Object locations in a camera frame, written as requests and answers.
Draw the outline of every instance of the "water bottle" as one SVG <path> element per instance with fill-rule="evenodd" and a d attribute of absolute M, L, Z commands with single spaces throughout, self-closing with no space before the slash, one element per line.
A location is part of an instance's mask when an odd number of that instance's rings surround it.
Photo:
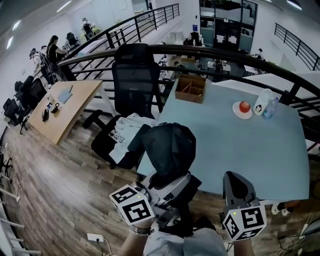
<path fill-rule="evenodd" d="M 278 106 L 278 102 L 279 99 L 276 97 L 270 104 L 268 104 L 268 106 L 265 108 L 262 114 L 264 119 L 269 120 L 274 115 Z"/>

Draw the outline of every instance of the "wooden floor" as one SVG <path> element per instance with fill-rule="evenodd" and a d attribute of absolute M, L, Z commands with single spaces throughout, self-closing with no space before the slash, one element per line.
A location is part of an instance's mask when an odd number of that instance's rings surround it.
<path fill-rule="evenodd" d="M 12 158 L 13 164 L 9 170 L 13 182 L 11 185 L 4 182 L 4 185 L 21 197 L 16 203 L 13 198 L 2 196 L 8 204 L 8 218 L 25 225 L 25 229 L 16 229 L 18 237 L 24 239 L 25 247 L 40 250 L 43 255 L 100 255 L 100 248 L 96 242 L 87 240 L 87 233 L 102 234 L 110 242 L 112 251 L 117 252 L 128 233 L 109 194 L 133 182 L 136 173 L 120 168 L 110 170 L 108 163 L 91 150 L 90 144 L 100 129 L 94 124 L 87 130 L 82 128 L 87 115 L 84 113 L 80 117 L 60 146 L 50 143 L 32 127 L 23 135 L 19 135 L 18 127 L 11 127 L 3 139 L 2 152 L 5 159 Z M 99 165 L 99 168 L 85 163 Z M 318 163 L 311 162 L 310 166 L 312 177 L 320 173 Z M 209 217 L 218 233 L 228 241 L 218 216 L 223 207 L 220 195 L 204 192 L 198 192 L 190 203 L 194 218 Z M 267 214 L 267 228 L 252 240 L 256 256 L 279 253 L 281 250 L 275 237 L 299 234 L 310 216 L 303 210 L 287 217 L 272 216 L 269 207 Z M 320 212 L 316 212 L 312 219 L 319 215 Z M 319 238 L 319 235 L 311 235 L 301 246 L 309 251 L 320 249 Z M 289 239 L 282 243 L 287 245 Z M 107 255 L 106 243 L 102 246 Z"/>

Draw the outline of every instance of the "black shirt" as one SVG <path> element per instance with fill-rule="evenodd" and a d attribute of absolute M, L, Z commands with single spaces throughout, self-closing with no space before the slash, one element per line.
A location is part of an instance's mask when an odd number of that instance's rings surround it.
<path fill-rule="evenodd" d="M 58 46 L 53 44 L 50 46 L 50 49 L 48 52 L 49 59 L 53 64 L 57 64 L 57 62 L 58 62 L 56 49 L 58 49 Z"/>

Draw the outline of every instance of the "ceiling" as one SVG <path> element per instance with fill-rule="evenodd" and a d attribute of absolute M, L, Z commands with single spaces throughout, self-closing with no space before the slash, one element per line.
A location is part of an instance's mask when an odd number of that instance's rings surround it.
<path fill-rule="evenodd" d="M 0 0 L 0 35 L 18 21 L 54 0 Z"/>
<path fill-rule="evenodd" d="M 287 3 L 287 0 L 272 0 L 272 2 L 268 2 L 266 0 L 260 0 L 259 2 L 264 2 L 275 7 L 278 7 L 283 10 L 288 10 L 303 16 L 306 16 L 318 23 L 320 23 L 320 0 L 296 0 L 299 2 L 302 10 L 294 8 L 290 4 Z"/>
<path fill-rule="evenodd" d="M 49 20 L 70 10 L 81 0 L 72 0 L 62 11 L 57 10 L 69 0 L 0 0 L 0 60 L 14 51 L 21 40 Z M 12 31 L 14 24 L 21 20 L 19 27 Z M 14 36 L 7 50 L 10 37 Z"/>

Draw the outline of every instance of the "light blue table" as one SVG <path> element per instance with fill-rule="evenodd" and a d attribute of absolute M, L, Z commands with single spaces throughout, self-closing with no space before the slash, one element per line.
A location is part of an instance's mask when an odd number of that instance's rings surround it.
<path fill-rule="evenodd" d="M 257 96 L 218 85 L 206 84 L 202 104 L 175 98 L 174 85 L 159 123 L 179 123 L 196 138 L 196 156 L 190 172 L 200 190 L 222 194 L 226 171 L 248 179 L 261 200 L 309 198 L 309 161 L 303 128 L 297 110 L 279 104 L 274 116 L 264 120 L 254 113 L 237 117 L 234 102 L 254 105 Z M 154 170 L 145 153 L 138 173 Z"/>

